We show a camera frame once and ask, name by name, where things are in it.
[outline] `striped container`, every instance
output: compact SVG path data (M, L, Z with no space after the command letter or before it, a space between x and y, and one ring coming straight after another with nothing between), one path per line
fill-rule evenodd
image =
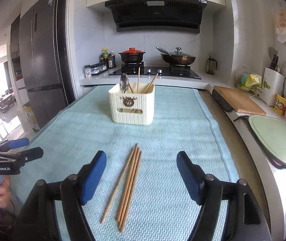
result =
M143 93L148 84L139 84L138 93L128 89L122 93L119 84L108 91L112 119L116 123L149 125L154 117L155 86L151 85L147 93ZM136 92L136 83L131 83Z

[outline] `light blue towel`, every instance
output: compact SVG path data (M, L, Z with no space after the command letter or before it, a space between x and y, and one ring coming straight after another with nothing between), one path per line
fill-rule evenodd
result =
M94 197L83 207L97 241L187 240L200 207L191 200L176 167L176 156L184 150L205 173L236 182L238 173L229 149L197 90L155 88L155 115L151 125L123 125L112 121L107 92L99 86L61 111L30 147L40 146L43 158L27 163L12 176L12 186L25 201L38 179L61 181L90 163L98 150L107 154L107 165ZM142 162L124 233L115 221L122 186L106 222L99 219L130 150L139 143ZM68 235L62 205L57 202L62 235ZM222 202L214 235L223 232L227 201Z

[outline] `wooden chopstick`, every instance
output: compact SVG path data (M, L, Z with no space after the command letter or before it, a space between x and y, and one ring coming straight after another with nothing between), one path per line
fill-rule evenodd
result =
M106 217L107 217L107 214L108 214L108 212L110 211L110 207L111 207L112 204L113 204L113 200L114 200L114 198L115 198L115 196L116 196L116 193L117 193L117 191L118 191L118 188L119 188L119 186L120 186L120 184L121 184L121 182L122 182L122 179L123 179L123 177L124 177L124 175L125 175L125 172L126 172L126 170L127 170L127 167L128 167L128 165L129 165L129 163L130 163L130 161L131 161L131 158L133 157L133 154L136 152L137 146L138 146L138 143L136 143L135 147L132 148L132 151L131 151L131 153L130 153L128 159L127 159L127 162L126 162L126 164L125 164L124 167L123 167L122 173L121 173L121 175L120 175L118 181L116 182L115 188L114 188L112 194L110 195L110 199L109 199L109 201L108 201L108 203L107 203L107 205L106 205L106 207L105 207L104 213L103 213L102 218L101 218L101 220L100 220L100 223L101 223L101 224L103 224L103 223L105 222L105 219L106 219Z
M119 220L121 218L121 215L122 215L122 210L123 210L123 206L124 206L124 203L125 203L127 188L128 188L128 185L129 185L129 181L131 179L131 173L132 173L132 170L133 170L133 167L134 167L134 162L135 162L135 157L136 157L136 154L137 154L137 150L138 150L138 148L136 146L134 154L133 154L132 159L131 159L131 165L130 165L130 168L129 168L129 171L128 171L128 176L127 176L125 185L123 187L123 193L122 193L121 201L119 202L119 205L118 205L118 210L117 210L117 214L116 214L116 221L117 222L119 222Z
M136 156L135 156L135 161L134 161L134 167L133 167L132 173L130 175L130 181L129 181L128 188L126 190L126 197L125 197L125 201L124 201L124 206L123 206L123 209L122 209L121 218L119 220L119 225L118 225L119 229L121 228L121 224L122 224L122 221L123 221L123 218L124 218L125 209L126 209L126 205L125 204L127 204L128 198L129 198L129 194L131 192L132 183L133 183L133 179L134 179L134 174L135 174L135 170L136 170L136 165L137 165L137 161L138 161L138 157L139 157L139 153L140 152L141 152L141 150L137 149Z
M123 221L122 221L121 226L120 226L120 231L121 232L124 232L124 229L125 229L125 224L126 224L126 220L127 220L127 216L128 216L128 211L129 211L129 208L131 206L131 200L132 200L132 196L133 196L133 192L134 192L134 188L135 188L135 181L136 181L137 174L138 174L138 169L139 169L139 166L140 166L140 163L141 163L141 156L142 156L142 151L140 151L139 156L138 156L138 161L137 161L136 168L135 168L135 174L134 174L134 178L133 178L133 182L132 182L132 187L131 187L131 190L130 190L130 193L129 193L129 198L128 198L128 201L127 201L127 204L126 204L126 209L125 209L125 214L124 214L124 217L123 217Z
M152 85L152 83L154 82L154 80L156 79L158 73L155 74L153 80L150 81L150 83L147 85L145 91L143 92L143 94L147 93L148 89L150 88L150 86Z
M138 77L137 77L137 88L136 88L136 93L138 93L138 84L140 81L140 72L141 72L141 67L138 68Z
M134 91L133 91L132 86L131 86L130 83L128 83L128 87L129 87L129 89L131 90L131 92L134 93Z

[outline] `green cutting board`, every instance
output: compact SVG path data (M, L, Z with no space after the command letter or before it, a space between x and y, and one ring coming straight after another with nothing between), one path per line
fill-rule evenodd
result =
M286 166L286 122L277 118L251 115L249 123L275 161Z

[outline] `range hood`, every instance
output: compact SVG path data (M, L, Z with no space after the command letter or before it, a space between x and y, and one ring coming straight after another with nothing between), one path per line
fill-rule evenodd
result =
M200 33L206 0L110 0L116 30L184 30Z

